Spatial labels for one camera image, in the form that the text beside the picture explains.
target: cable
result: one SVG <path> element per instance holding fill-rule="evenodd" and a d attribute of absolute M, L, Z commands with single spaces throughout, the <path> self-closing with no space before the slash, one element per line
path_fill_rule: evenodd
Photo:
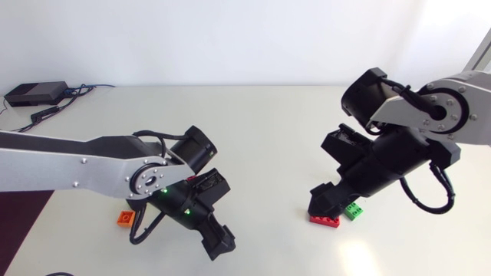
<path fill-rule="evenodd" d="M 438 112 L 438 109 L 433 104 L 431 104 L 431 102 L 423 98 L 421 95 L 411 91 L 411 86 L 409 85 L 404 86 L 395 81 L 388 80 L 384 77 L 381 78 L 381 82 L 391 86 L 393 91 L 395 91 L 402 98 L 404 98 L 414 108 L 421 110 L 425 113 L 428 113 L 430 117 L 435 120 L 443 119 L 442 115 L 444 117 L 444 114 L 440 114 Z"/>
<path fill-rule="evenodd" d="M 385 131 L 385 129 L 384 129 L 384 128 L 381 128 L 381 129 L 379 129 L 377 132 L 375 132 L 375 131 L 373 131 L 373 130 L 370 128 L 370 126 L 366 126 L 366 127 L 365 127 L 365 131 L 366 131 L 368 134 L 370 134 L 370 135 L 379 136 L 379 135 L 381 135 L 381 134 L 382 134 L 382 133 Z"/>
<path fill-rule="evenodd" d="M 5 105 L 5 98 L 3 98 L 3 109 L 2 111 L 0 111 L 0 115 L 2 115 L 2 113 L 6 110 L 7 110 L 7 106 Z"/>
<path fill-rule="evenodd" d="M 400 185 L 402 186 L 402 190 L 406 193 L 406 195 L 409 197 L 409 199 L 416 204 L 420 209 L 423 209 L 426 212 L 435 214 L 435 215 L 441 215 L 444 214 L 448 211 L 450 211 L 453 207 L 453 204 L 455 202 L 455 192 L 453 191 L 452 183 L 450 182 L 448 175 L 445 173 L 444 170 L 440 169 L 438 166 L 436 166 L 433 163 L 430 163 L 430 170 L 433 172 L 435 177 L 438 179 L 438 181 L 442 184 L 442 186 L 445 188 L 447 191 L 447 203 L 446 205 L 439 207 L 439 208 L 433 208 L 433 207 L 428 207 L 421 203 L 416 196 L 414 196 L 413 192 L 409 189 L 409 186 L 407 185 L 406 179 L 403 177 L 400 180 Z"/>
<path fill-rule="evenodd" d="M 162 145 L 162 157 L 166 155 L 166 142 L 164 141 L 164 139 L 186 140 L 189 138 L 187 135 L 170 135 L 165 133 L 158 133 L 152 130 L 140 130 L 137 131 L 136 133 L 133 133 L 133 135 L 136 137 L 142 137 L 142 136 L 156 137 L 160 141 L 160 144 Z"/>
<path fill-rule="evenodd" d="M 143 233 L 135 238 L 138 228 L 143 221 L 143 216 L 145 215 L 146 209 L 147 205 L 143 205 L 143 207 L 137 211 L 137 213 L 135 214 L 135 219 L 133 220 L 133 224 L 131 225 L 130 242 L 134 245 L 138 245 L 143 242 L 166 215 L 164 212 L 160 212 L 160 214 L 152 221 L 152 223 L 150 223 L 148 228 L 145 228 Z"/>
<path fill-rule="evenodd" d="M 59 110 L 58 111 L 56 111 L 54 113 L 51 113 L 51 114 L 49 114 L 49 115 L 47 115 L 45 117 L 41 117 L 40 119 L 36 120 L 33 123 L 28 124 L 27 126 L 18 128 L 16 130 L 10 130 L 10 131 L 17 131 L 19 133 L 24 133 L 24 132 L 32 129 L 33 127 L 37 126 L 38 124 L 46 121 L 47 119 L 53 117 L 54 115 L 60 113 L 62 110 L 64 110 L 65 108 L 67 108 L 68 106 L 70 106 L 73 102 L 75 102 L 76 99 L 78 99 L 79 97 L 82 97 L 82 96 L 87 95 L 93 89 L 95 89 L 97 86 L 115 87 L 114 85 L 109 85 L 109 84 L 92 84 L 92 85 L 82 84 L 81 86 L 79 86 L 77 88 L 68 88 L 68 89 L 66 89 L 64 91 L 64 97 L 65 98 L 70 98 L 70 100 L 65 105 L 59 107 Z"/>

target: orange lego brick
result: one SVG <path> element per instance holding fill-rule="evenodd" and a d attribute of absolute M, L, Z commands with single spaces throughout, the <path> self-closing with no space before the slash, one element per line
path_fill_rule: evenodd
<path fill-rule="evenodd" d="M 339 226 L 339 218 L 331 219 L 329 217 L 310 217 L 310 222 L 331 226 L 337 228 Z"/>
<path fill-rule="evenodd" d="M 121 227 L 129 228 L 133 224 L 134 219 L 135 211 L 121 211 L 116 223 Z"/>

